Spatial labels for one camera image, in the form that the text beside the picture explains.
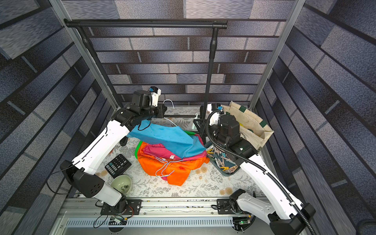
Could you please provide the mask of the blue t-shirt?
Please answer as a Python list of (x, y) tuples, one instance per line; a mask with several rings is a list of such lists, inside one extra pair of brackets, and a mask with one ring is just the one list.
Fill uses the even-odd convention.
[(163, 145), (181, 159), (206, 156), (206, 148), (201, 138), (196, 134), (188, 134), (178, 126), (166, 127), (144, 120), (130, 131), (128, 137), (137, 138), (150, 145)]

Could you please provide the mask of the pink garment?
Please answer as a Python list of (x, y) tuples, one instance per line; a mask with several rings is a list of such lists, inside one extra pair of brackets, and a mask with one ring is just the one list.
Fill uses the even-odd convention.
[(192, 133), (189, 133), (188, 136), (193, 140), (192, 147), (183, 148), (181, 144), (173, 144), (172, 146), (172, 149), (175, 151), (180, 150), (183, 152), (180, 153), (180, 155), (176, 155), (174, 152), (171, 152), (163, 144), (150, 145), (147, 143), (143, 143), (144, 146), (142, 150), (140, 150), (139, 155), (141, 155), (142, 152), (143, 154), (157, 157), (159, 159), (170, 159), (174, 161), (193, 161), (201, 158), (205, 159), (207, 157), (207, 153), (205, 147), (203, 146), (202, 139), (197, 134), (192, 135)]

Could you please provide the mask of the black calculator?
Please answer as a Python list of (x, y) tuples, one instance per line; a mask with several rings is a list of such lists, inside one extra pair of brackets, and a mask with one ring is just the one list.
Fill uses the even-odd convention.
[(130, 168), (131, 165), (132, 164), (122, 154), (119, 154), (105, 166), (105, 169), (110, 176), (115, 179)]

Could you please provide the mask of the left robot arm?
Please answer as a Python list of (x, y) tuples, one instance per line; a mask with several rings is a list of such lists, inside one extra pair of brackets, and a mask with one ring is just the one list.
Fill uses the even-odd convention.
[(163, 118), (167, 107), (163, 104), (147, 108), (122, 108), (116, 111), (106, 128), (78, 156), (64, 161), (60, 168), (65, 179), (87, 198), (96, 198), (112, 207), (124, 207), (125, 197), (96, 176), (104, 158), (122, 139), (143, 120)]

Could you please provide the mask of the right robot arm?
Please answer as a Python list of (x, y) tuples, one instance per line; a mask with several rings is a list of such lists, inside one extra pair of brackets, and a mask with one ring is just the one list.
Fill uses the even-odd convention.
[(248, 212), (268, 224), (275, 235), (299, 235), (308, 229), (316, 234), (310, 221), (315, 215), (314, 207), (302, 203), (270, 171), (253, 145), (240, 135), (240, 124), (233, 115), (221, 114), (218, 121), (210, 123), (219, 111), (210, 113), (207, 119), (196, 119), (202, 138), (208, 137), (214, 148), (226, 153), (259, 186), (268, 202), (261, 201), (244, 190), (230, 196), (235, 213)]

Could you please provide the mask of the orange garment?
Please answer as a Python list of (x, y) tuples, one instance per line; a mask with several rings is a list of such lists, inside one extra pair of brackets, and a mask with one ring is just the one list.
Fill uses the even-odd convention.
[[(142, 155), (137, 159), (143, 170), (150, 176), (155, 176), (155, 172), (163, 166), (163, 164), (155, 159), (155, 157), (150, 157), (148, 155)], [(187, 180), (191, 171), (199, 169), (203, 164), (207, 164), (208, 162), (209, 158), (206, 157), (205, 159), (201, 158), (193, 161), (172, 163), (164, 171), (164, 174), (169, 174), (175, 170), (174, 173), (161, 179), (167, 181), (170, 185), (181, 186)]]

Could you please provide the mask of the black clothes rack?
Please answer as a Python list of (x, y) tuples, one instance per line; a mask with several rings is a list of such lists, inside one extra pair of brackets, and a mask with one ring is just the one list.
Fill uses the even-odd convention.
[(94, 50), (92, 43), (84, 32), (84, 27), (124, 27), (124, 28), (210, 28), (212, 36), (210, 42), (209, 68), (207, 72), (206, 90), (204, 96), (203, 109), (200, 112), (201, 118), (205, 119), (209, 100), (210, 85), (212, 79), (212, 69), (214, 65), (215, 53), (218, 45), (218, 33), (221, 29), (227, 29), (227, 22), (179, 22), (179, 21), (129, 21), (129, 20), (63, 20), (66, 27), (75, 28), (81, 37), (84, 47), (93, 58), (100, 75), (109, 86), (111, 92), (115, 92), (107, 72), (105, 71), (100, 59)]

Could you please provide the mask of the green ceramic bowl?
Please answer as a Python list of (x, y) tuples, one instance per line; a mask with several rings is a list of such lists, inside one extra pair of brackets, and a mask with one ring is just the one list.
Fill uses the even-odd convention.
[(127, 195), (131, 190), (132, 181), (129, 176), (120, 175), (112, 181), (110, 186), (122, 193), (123, 195)]

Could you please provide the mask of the green plastic laundry basket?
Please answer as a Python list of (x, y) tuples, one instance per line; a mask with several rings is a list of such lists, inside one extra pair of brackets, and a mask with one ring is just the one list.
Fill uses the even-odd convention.
[(141, 155), (139, 155), (139, 154), (140, 154), (140, 150), (142, 150), (142, 148), (143, 148), (143, 146), (144, 146), (143, 143), (144, 143), (144, 142), (140, 140), (140, 142), (139, 142), (139, 144), (138, 144), (138, 146), (137, 146), (137, 148), (136, 148), (136, 151), (135, 151), (135, 156), (136, 156), (136, 158), (139, 158), (140, 156), (144, 155), (142, 152), (141, 152)]

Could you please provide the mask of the teal clothespin tray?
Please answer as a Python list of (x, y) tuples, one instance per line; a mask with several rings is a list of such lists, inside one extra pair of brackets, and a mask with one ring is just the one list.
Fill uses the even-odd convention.
[(214, 147), (212, 142), (205, 143), (207, 156), (214, 167), (224, 176), (235, 174), (240, 168), (229, 158), (225, 152)]

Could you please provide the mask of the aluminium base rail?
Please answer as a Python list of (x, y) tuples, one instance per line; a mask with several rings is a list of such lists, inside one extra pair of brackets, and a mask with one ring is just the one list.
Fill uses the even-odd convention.
[(243, 232), (257, 218), (266, 224), (278, 218), (264, 197), (242, 197), (238, 206), (225, 197), (130, 198), (131, 208), (122, 215), (110, 212), (109, 207), (96, 207), (95, 202), (86, 198), (67, 200), (52, 234), (61, 235), (69, 228), (108, 229), (111, 234), (128, 228), (189, 227), (229, 227)]

